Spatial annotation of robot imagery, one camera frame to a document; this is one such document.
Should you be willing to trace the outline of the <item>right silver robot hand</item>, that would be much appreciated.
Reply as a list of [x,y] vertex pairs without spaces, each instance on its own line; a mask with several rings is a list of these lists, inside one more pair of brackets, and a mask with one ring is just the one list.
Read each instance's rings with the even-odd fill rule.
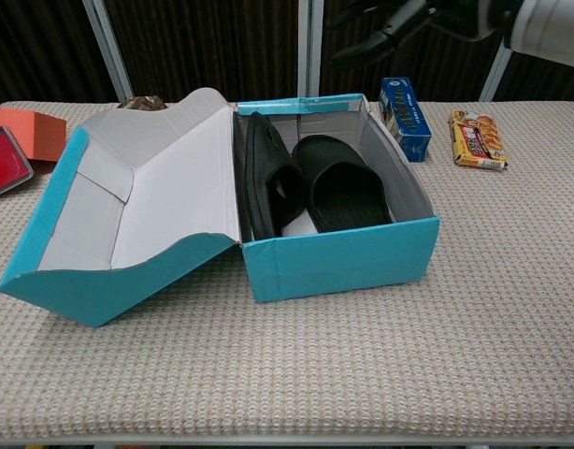
[[346,70],[376,63],[430,25],[466,41],[483,40],[508,25],[514,1],[353,1],[330,21],[331,29],[370,14],[385,16],[381,28],[365,41],[333,55],[334,69]]

